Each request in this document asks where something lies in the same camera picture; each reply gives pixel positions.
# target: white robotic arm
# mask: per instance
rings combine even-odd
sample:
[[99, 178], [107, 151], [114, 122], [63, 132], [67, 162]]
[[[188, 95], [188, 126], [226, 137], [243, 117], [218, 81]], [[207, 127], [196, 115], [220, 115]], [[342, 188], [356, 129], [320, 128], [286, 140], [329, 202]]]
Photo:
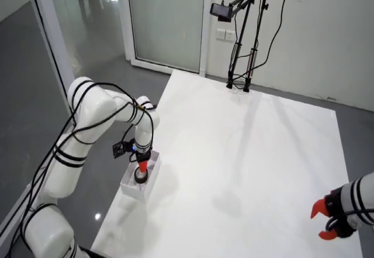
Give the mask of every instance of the white robotic arm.
[[136, 126], [133, 152], [140, 167], [135, 179], [147, 180], [153, 130], [160, 122], [154, 106], [147, 97], [135, 102], [124, 93], [93, 84], [86, 77], [77, 78], [71, 84], [68, 102], [73, 110], [78, 105], [77, 124], [58, 140], [44, 186], [22, 226], [25, 241], [36, 258], [89, 257], [77, 246], [72, 227], [56, 203], [57, 198], [65, 198], [75, 190], [90, 148], [114, 121]]

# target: black cable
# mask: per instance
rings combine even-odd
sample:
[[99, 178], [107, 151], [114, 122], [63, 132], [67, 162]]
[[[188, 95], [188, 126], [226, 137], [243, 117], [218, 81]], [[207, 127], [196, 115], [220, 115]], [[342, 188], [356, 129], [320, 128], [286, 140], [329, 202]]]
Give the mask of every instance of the black cable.
[[[271, 47], [272, 47], [272, 45], [273, 45], [273, 42], [274, 42], [274, 40], [275, 40], [275, 37], [276, 37], [276, 35], [279, 33], [279, 31], [280, 31], [280, 29], [281, 29], [281, 27], [282, 27], [282, 22], [283, 22], [283, 10], [284, 10], [284, 7], [285, 7], [285, 2], [286, 2], [286, 0], [283, 0], [283, 3], [282, 3], [282, 9], [280, 10], [280, 23], [279, 23], [279, 27], [278, 27], [277, 31], [275, 32], [273, 39], [272, 39], [271, 42], [270, 42], [270, 46], [269, 46], [269, 50], [268, 50], [268, 55], [266, 56], [266, 60], [265, 60], [262, 64], [257, 65], [256, 67], [254, 67], [252, 70], [257, 69], [257, 68], [260, 68], [261, 66], [265, 65], [266, 62], [267, 62], [268, 59], [269, 59], [269, 55], [270, 55], [270, 51], [271, 51]], [[261, 7], [261, 0], [259, 1], [259, 7], [258, 7], [259, 12], [258, 12], [258, 17], [257, 17], [257, 29], [259, 29], [259, 23], [258, 23], [258, 22], [259, 22], [260, 7]], [[251, 54], [246, 54], [246, 55], [243, 55], [243, 56], [239, 56], [238, 59], [239, 59], [239, 58], [243, 58], [243, 57], [248, 57], [249, 55], [251, 55]], [[243, 78], [246, 74], [247, 74], [247, 72], [245, 72], [244, 74], [241, 74], [241, 75], [240, 75], [240, 74], [234, 74], [234, 75], [237, 75], [237, 76], [238, 76], [237, 78], [234, 78], [234, 80], [237, 80], [237, 79], [239, 79], [239, 78]]]
[[234, 22], [235, 22], [235, 36], [236, 36], [235, 44], [238, 42], [238, 29], [237, 29], [237, 25], [236, 25], [236, 16], [237, 16], [237, 14], [235, 14], [235, 17], [234, 17]]
[[123, 134], [122, 138], [121, 138], [121, 141], [123, 142], [126, 135], [128, 134], [128, 132], [130, 131], [131, 128], [133, 128], [134, 125], [130, 125], [129, 128], [125, 131], [125, 133]]
[[[81, 103], [81, 101], [82, 101], [82, 98], [84, 97], [84, 95], [82, 95], [82, 97], [81, 97], [81, 99], [79, 100], [79, 103], [78, 103], [78, 105]], [[58, 149], [61, 149], [61, 147], [71, 138], [71, 137], [73, 137], [73, 135], [74, 134], [76, 134], [76, 133], [78, 133], [78, 132], [82, 132], [82, 131], [85, 131], [85, 130], [89, 130], [89, 129], [92, 129], [92, 128], [95, 128], [95, 127], [97, 127], [97, 126], [99, 126], [99, 125], [101, 125], [101, 124], [103, 124], [103, 123], [105, 123], [105, 122], [107, 122], [108, 120], [110, 120], [110, 119], [112, 119], [114, 116], [116, 116], [120, 111], [122, 111], [123, 109], [125, 109], [125, 107], [127, 107], [128, 105], [130, 105], [131, 104], [131, 102], [127, 102], [125, 105], [123, 105], [121, 108], [119, 108], [117, 111], [115, 111], [114, 113], [112, 113], [110, 116], [108, 116], [107, 118], [105, 118], [105, 119], [103, 119], [103, 120], [101, 120], [100, 122], [98, 122], [98, 123], [95, 123], [95, 124], [93, 124], [93, 125], [91, 125], [91, 126], [86, 126], [86, 127], [84, 127], [84, 128], [80, 128], [80, 129], [77, 129], [77, 130], [74, 130], [74, 131], [72, 131], [62, 142], [61, 142], [61, 144], [59, 144], [57, 147], [58, 147]], [[54, 156], [57, 154], [57, 151], [58, 150], [55, 150], [55, 151], [53, 151], [53, 155], [52, 155], [52, 157], [50, 158], [50, 160], [49, 160], [49, 162], [48, 162], [48, 164], [46, 165], [46, 169], [45, 169], [45, 171], [42, 173], [42, 175], [43, 175], [43, 179], [42, 179], [42, 182], [41, 182], [41, 184], [38, 186], [38, 188], [37, 188], [37, 191], [36, 191], [36, 193], [35, 193], [35, 195], [34, 195], [34, 197], [32, 198], [32, 200], [31, 200], [31, 202], [30, 202], [30, 204], [32, 204], [33, 202], [34, 202], [34, 200], [36, 199], [36, 197], [37, 197], [37, 195], [38, 195], [38, 193], [39, 193], [39, 191], [40, 191], [40, 189], [41, 189], [41, 187], [42, 187], [42, 185], [43, 185], [43, 182], [44, 182], [44, 179], [45, 179], [45, 177], [46, 177], [46, 175], [47, 175], [47, 170], [48, 170], [48, 168], [50, 167], [50, 164], [51, 164], [51, 162], [52, 162], [52, 160], [53, 160], [53, 158], [54, 158]], [[18, 232], [18, 230], [20, 230], [20, 228], [22, 227], [22, 225], [23, 225], [23, 221], [25, 220], [25, 217], [26, 217], [26, 215], [27, 215], [27, 211], [28, 211], [28, 209], [26, 209], [25, 210], [25, 213], [24, 213], [24, 216], [23, 216], [23, 218], [22, 218], [22, 220], [20, 221], [20, 223], [19, 223], [19, 225], [18, 225], [18, 227], [17, 227], [17, 231], [15, 232], [15, 235], [13, 236], [13, 238], [12, 238], [12, 242], [11, 242], [11, 246], [10, 246], [10, 248], [9, 248], [9, 258], [11, 257], [11, 253], [12, 253], [12, 248], [13, 248], [13, 246], [14, 246], [14, 244], [15, 244], [15, 237], [16, 237], [16, 235], [17, 235], [17, 232]]]
[[334, 225], [337, 223], [337, 220], [338, 219], [342, 219], [342, 218], [345, 218], [346, 216], [349, 216], [349, 215], [353, 215], [353, 214], [362, 214], [362, 213], [374, 213], [374, 208], [369, 208], [369, 209], [358, 209], [358, 210], [352, 210], [352, 211], [347, 211], [347, 212], [344, 212], [342, 215], [340, 216], [333, 216], [331, 217], [327, 223], [326, 223], [326, 231], [327, 232], [330, 232], [333, 228], [334, 228]]
[[[96, 124], [93, 124], [93, 125], [91, 125], [91, 126], [87, 126], [87, 127], [85, 127], [85, 128], [80, 128], [80, 129], [78, 129], [78, 130], [73, 130], [73, 131], [72, 131], [72, 132], [71, 132], [71, 133], [70, 133], [70, 134], [69, 134], [69, 135], [68, 135], [68, 136], [67, 136], [67, 137], [66, 137], [66, 138], [61, 142], [61, 144], [59, 144], [59, 145], [57, 146], [57, 150], [55, 150], [55, 151], [53, 152], [53, 155], [51, 156], [51, 158], [50, 158], [48, 164], [44, 167], [44, 168], [45, 168], [44, 171], [43, 171], [42, 174], [39, 176], [38, 180], [35, 182], [35, 178], [36, 178], [36, 176], [38, 175], [40, 169], [42, 168], [44, 162], [47, 160], [48, 156], [49, 156], [49, 155], [51, 154], [51, 152], [53, 151], [53, 149], [54, 149], [54, 147], [56, 146], [56, 144], [57, 144], [58, 140], [60, 139], [61, 135], [62, 135], [63, 132], [66, 130], [66, 127], [67, 127], [68, 124], [70, 123], [71, 119], [72, 119], [72, 118], [74, 117], [74, 115], [76, 114], [76, 112], [77, 112], [77, 110], [78, 110], [78, 108], [79, 108], [79, 106], [80, 106], [80, 104], [81, 104], [81, 102], [82, 102], [84, 96], [86, 95], [86, 93], [87, 93], [87, 92], [88, 92], [92, 87], [94, 87], [94, 86], [96, 86], [96, 85], [108, 85], [108, 86], [112, 86], [112, 87], [115, 87], [115, 88], [117, 88], [118, 90], [120, 90], [120, 91], [121, 91], [122, 93], [124, 93], [125, 95], [127, 95], [127, 96], [131, 99], [131, 101], [133, 102], [133, 104], [132, 104], [132, 105], [133, 105], [133, 110], [134, 110], [134, 108], [135, 108], [136, 110], [134, 110], [134, 111], [136, 111], [136, 112], [137, 112], [138, 110], [143, 111], [143, 114], [142, 114], [140, 120], [143, 118], [144, 114], [147, 114], [147, 115], [148, 115], [148, 117], [149, 117], [149, 119], [150, 119], [150, 121], [151, 121], [151, 128], [152, 128], [151, 141], [150, 141], [150, 143], [149, 143], [149, 145], [150, 145], [149, 150], [151, 150], [151, 148], [152, 148], [152, 144], [153, 144], [154, 125], [153, 125], [152, 117], [151, 117], [151, 115], [147, 112], [147, 110], [144, 109], [143, 107], [141, 107], [141, 106], [137, 103], [137, 101], [136, 101], [136, 100], [135, 100], [131, 95], [129, 95], [125, 90], [123, 90], [122, 88], [118, 87], [118, 86], [115, 85], [115, 84], [104, 83], [104, 82], [98, 82], [98, 83], [93, 83], [93, 84], [91, 84], [91, 85], [90, 85], [90, 86], [89, 86], [89, 87], [84, 91], [84, 93], [82, 94], [82, 96], [81, 96], [79, 102], [77, 103], [76, 108], [73, 109], [73, 113], [71, 114], [71, 116], [70, 116], [70, 117], [68, 118], [68, 120], [66, 121], [66, 123], [65, 123], [63, 129], [61, 130], [61, 132], [60, 132], [58, 138], [56, 139], [56, 141], [54, 142], [53, 146], [52, 146], [51, 149], [48, 151], [48, 153], [47, 153], [46, 156], [44, 157], [43, 161], [40, 163], [40, 165], [38, 166], [37, 170], [35, 171], [35, 174], [34, 174], [34, 176], [33, 176], [33, 180], [32, 180], [32, 185], [31, 185], [31, 188], [30, 188], [30, 191], [29, 191], [28, 194], [26, 194], [26, 196], [24, 197], [22, 203], [21, 203], [21, 204], [18, 206], [18, 208], [17, 208], [17, 211], [18, 211], [18, 210], [20, 209], [20, 207], [23, 205], [23, 203], [25, 202], [25, 199], [26, 199], [27, 197], [29, 197], [29, 202], [27, 203], [27, 206], [26, 206], [25, 212], [24, 212], [24, 214], [23, 214], [23, 216], [22, 216], [22, 219], [21, 219], [20, 223], [18, 224], [17, 230], [16, 230], [16, 232], [15, 232], [13, 238], [12, 238], [11, 246], [10, 246], [10, 248], [9, 248], [9, 252], [8, 252], [8, 253], [9, 253], [9, 257], [11, 257], [12, 248], [13, 248], [14, 244], [16, 243], [16, 240], [17, 240], [17, 239], [16, 239], [17, 233], [18, 233], [20, 227], [22, 226], [22, 224], [23, 224], [23, 222], [24, 222], [24, 220], [25, 220], [25, 217], [26, 217], [26, 215], [27, 215], [27, 212], [30, 210], [30, 207], [32, 206], [33, 202], [35, 201], [35, 199], [36, 199], [36, 197], [37, 197], [37, 195], [38, 195], [38, 193], [39, 193], [39, 191], [40, 191], [40, 189], [41, 189], [41, 187], [42, 187], [42, 185], [43, 185], [43, 183], [44, 183], [44, 180], [45, 180], [45, 177], [46, 177], [46, 175], [47, 175], [47, 171], [48, 171], [48, 169], [49, 169], [49, 166], [50, 166], [50, 164], [51, 164], [51, 162], [52, 162], [54, 156], [57, 154], [57, 151], [58, 151], [58, 150], [59, 150], [59, 149], [60, 149], [60, 148], [61, 148], [61, 147], [62, 147], [62, 146], [67, 142], [67, 140], [68, 140], [70, 137], [74, 136], [76, 133], [78, 133], [78, 132], [82, 132], [82, 131], [84, 131], [84, 130], [92, 129], [92, 128], [94, 128], [94, 127], [97, 127], [97, 126], [99, 126], [99, 125], [101, 125], [101, 124], [107, 122], [108, 120], [110, 120], [111, 118], [113, 118], [115, 115], [117, 115], [120, 111], [122, 111], [123, 109], [125, 109], [125, 107], [127, 107], [128, 105], [131, 104], [130, 102], [125, 103], [125, 104], [124, 104], [120, 109], [118, 109], [117, 111], [115, 111], [115, 112], [114, 112], [113, 114], [111, 114], [108, 118], [103, 119], [102, 121], [100, 121], [100, 122], [98, 122], [98, 123], [96, 123]], [[34, 190], [36, 184], [39, 182], [40, 178], [42, 178], [41, 183], [40, 183], [40, 185], [38, 186], [37, 191], [36, 191], [34, 197], [32, 197], [33, 190]], [[8, 223], [6, 224], [4, 230], [8, 227], [10, 221], [14, 218], [14, 216], [15, 216], [15, 213], [12, 215], [11, 219], [10, 219], [10, 220], [8, 221]]]
[[269, 55], [270, 55], [270, 51], [271, 51], [271, 47], [272, 47], [272, 45], [273, 45], [273, 42], [274, 42], [274, 40], [275, 40], [275, 37], [276, 37], [276, 35], [279, 33], [279, 31], [280, 31], [280, 29], [281, 29], [281, 27], [282, 27], [282, 22], [283, 22], [283, 10], [284, 10], [284, 8], [285, 8], [285, 2], [286, 2], [286, 0], [283, 0], [282, 9], [280, 10], [280, 23], [279, 23], [279, 27], [278, 27], [277, 31], [275, 32], [273, 39], [272, 39], [271, 42], [270, 42], [270, 46], [269, 46], [268, 55], [267, 55], [267, 57], [266, 57], [266, 60], [265, 60], [262, 64], [257, 65], [256, 67], [254, 67], [253, 70], [254, 70], [254, 69], [257, 69], [257, 68], [260, 68], [261, 66], [265, 65], [266, 62], [267, 62], [268, 59], [269, 59]]

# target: white box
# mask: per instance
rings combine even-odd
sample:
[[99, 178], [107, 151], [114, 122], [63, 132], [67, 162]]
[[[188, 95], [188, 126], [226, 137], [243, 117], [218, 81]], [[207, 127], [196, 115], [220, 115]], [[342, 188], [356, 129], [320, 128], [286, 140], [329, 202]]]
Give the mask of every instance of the white box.
[[144, 203], [147, 202], [156, 181], [158, 171], [160, 170], [160, 165], [160, 154], [152, 151], [151, 159], [149, 159], [147, 167], [148, 180], [143, 184], [139, 184], [134, 180], [134, 171], [138, 167], [138, 163], [130, 163], [121, 181], [122, 194]]

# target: gray floor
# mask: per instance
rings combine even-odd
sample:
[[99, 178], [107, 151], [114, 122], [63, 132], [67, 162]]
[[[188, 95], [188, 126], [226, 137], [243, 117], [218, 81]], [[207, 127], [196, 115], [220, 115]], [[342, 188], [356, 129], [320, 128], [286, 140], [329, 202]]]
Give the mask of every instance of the gray floor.
[[[79, 12], [77, 3], [71, 3], [69, 9], [70, 14], [67, 13], [66, 16], [72, 19], [66, 20], [66, 23], [75, 23], [74, 21], [78, 20], [74, 18], [75, 14], [73, 14], [72, 11]], [[27, 45], [30, 39], [33, 38], [28, 36], [30, 31], [26, 33], [26, 30], [30, 28], [24, 27], [21, 23], [25, 23], [22, 19], [25, 19], [26, 16], [29, 18], [30, 13], [32, 13], [30, 6], [22, 8], [11, 16], [12, 18], [18, 19], [15, 22], [18, 24], [12, 24], [7, 27], [8, 29], [11, 27], [14, 28], [13, 37], [10, 38], [14, 41], [13, 44], [18, 45], [18, 48], [24, 48], [23, 52], [25, 54], [29, 52], [32, 57], [32, 60], [29, 60], [31, 60], [31, 62], [36, 62], [34, 62], [33, 65], [31, 63], [27, 64], [34, 66], [33, 68], [19, 67], [17, 69], [14, 67], [20, 64], [20, 60], [14, 59], [18, 58], [19, 52], [17, 49], [10, 49], [8, 45], [3, 45], [5, 42], [3, 41], [4, 35], [10, 32], [4, 30], [3, 24], [0, 25], [0, 37], [2, 37], [0, 38], [0, 56], [3, 54], [6, 55], [0, 58], [0, 70], [12, 70], [13, 68], [18, 70], [18, 72], [9, 71], [4, 74], [5, 77], [2, 77], [0, 80], [0, 90], [8, 90], [10, 85], [13, 84], [18, 85], [19, 89], [31, 87], [31, 89], [34, 90], [28, 92], [24, 91], [27, 99], [21, 96], [19, 92], [16, 96], [13, 95], [14, 97], [11, 97], [9, 92], [1, 93], [3, 94], [3, 99], [1, 99], [2, 109], [11, 109], [13, 112], [10, 114], [6, 112], [6, 114], [1, 116], [0, 125], [2, 127], [0, 131], [0, 141], [3, 140], [3, 135], [7, 130], [9, 130], [8, 135], [10, 135], [10, 137], [0, 143], [2, 163], [0, 168], [0, 183], [10, 181], [14, 176], [18, 177], [16, 170], [25, 170], [25, 167], [27, 167], [27, 170], [25, 170], [26, 176], [22, 183], [26, 184], [29, 181], [32, 170], [39, 158], [30, 159], [29, 162], [25, 162], [24, 160], [18, 160], [17, 157], [21, 158], [20, 156], [27, 156], [24, 148], [32, 148], [32, 150], [37, 153], [38, 157], [45, 152], [46, 147], [56, 135], [56, 128], [60, 128], [60, 125], [63, 124], [67, 115], [62, 105], [56, 105], [56, 101], [58, 101], [58, 99], [61, 100], [61, 98], [59, 98], [60, 93], [56, 90], [56, 87], [51, 85], [47, 92], [48, 95], [43, 95], [45, 92], [42, 93], [38, 90], [40, 87], [39, 81], [49, 82], [52, 81], [53, 78], [47, 79], [47, 77], [45, 77], [46, 75], [43, 73], [46, 72], [46, 70], [50, 70], [50, 66], [47, 64], [49, 62], [47, 60], [48, 58], [45, 57], [46, 55], [43, 55], [44, 53], [33, 52], [33, 50], [42, 50], [44, 48], [43, 42], [41, 40], [33, 40], [32, 44], [29, 43], [29, 45]], [[110, 16], [110, 13], [115, 14], [116, 12], [108, 12], [108, 17], [114, 17], [113, 19], [116, 19], [116, 16]], [[80, 37], [70, 39], [69, 43], [67, 43], [72, 63], [75, 64], [74, 62], [78, 62], [77, 65], [75, 65], [77, 74], [87, 75], [94, 81], [115, 82], [135, 97], [147, 95], [152, 102], [157, 103], [168, 82], [169, 76], [132, 67], [124, 59], [123, 53], [121, 53], [122, 47], [117, 44], [117, 39], [121, 37], [121, 35], [119, 35], [120, 32], [113, 28], [112, 30], [114, 30], [114, 34], [117, 33], [117, 36], [115, 37], [114, 34], [110, 34], [109, 37], [105, 36], [105, 30], [110, 29], [107, 26], [108, 24], [104, 23], [106, 21], [105, 19], [106, 18], [103, 17], [96, 19], [96, 21], [100, 23], [95, 23], [93, 25], [92, 33], [84, 33], [88, 31], [88, 27], [90, 26], [79, 26], [82, 24], [78, 24], [79, 21], [73, 25], [73, 27], [79, 29], [77, 31], [78, 34], [82, 33]], [[17, 37], [16, 35], [23, 30], [25, 34]], [[35, 27], [32, 28], [31, 33], [33, 35], [37, 33]], [[70, 37], [69, 35], [75, 37], [75, 33], [64, 34], [64, 37]], [[110, 41], [111, 38], [116, 39], [113, 45]], [[2, 65], [4, 62], [13, 65], [7, 65], [11, 67], [4, 68], [4, 65]], [[20, 77], [22, 76], [26, 77], [24, 82], [21, 82]], [[354, 180], [374, 170], [372, 161], [374, 158], [374, 150], [371, 146], [374, 140], [374, 113], [263, 87], [253, 86], [253, 89], [335, 110], [349, 179]], [[41, 111], [40, 107], [43, 105], [45, 111], [44, 115], [49, 117], [49, 122], [47, 123], [43, 122], [43, 120], [37, 116], [38, 111]], [[18, 134], [17, 129], [26, 125], [29, 126], [29, 132], [34, 132], [34, 134]], [[127, 125], [116, 123], [97, 143], [95, 143], [82, 171], [77, 189], [72, 196], [59, 201], [59, 206], [63, 214], [75, 230], [76, 239], [79, 244], [84, 247], [90, 247], [94, 241], [102, 219], [109, 209], [110, 203], [118, 189], [120, 179], [128, 165], [127, 157], [116, 160], [112, 157], [112, 144], [120, 139], [126, 128]], [[2, 203], [3, 200], [7, 198], [15, 200], [19, 195], [19, 191], [14, 191], [12, 189], [12, 184], [8, 183], [7, 186], [0, 187], [2, 187], [0, 193]], [[97, 213], [101, 214], [101, 219], [98, 221], [95, 220], [95, 214]], [[360, 236], [364, 258], [373, 257], [374, 244], [372, 241], [374, 240], [374, 234], [369, 228], [364, 227], [360, 231]], [[13, 254], [14, 257], [32, 257], [21, 241], [17, 243]]]
[[0, 221], [67, 118], [31, 4], [0, 22]]

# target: glass door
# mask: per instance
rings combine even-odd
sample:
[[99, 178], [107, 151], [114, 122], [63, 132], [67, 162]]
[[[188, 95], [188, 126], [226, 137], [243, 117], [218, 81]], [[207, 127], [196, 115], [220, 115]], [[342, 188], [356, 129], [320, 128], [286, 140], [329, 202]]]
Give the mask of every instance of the glass door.
[[212, 0], [120, 0], [131, 64], [205, 75]]

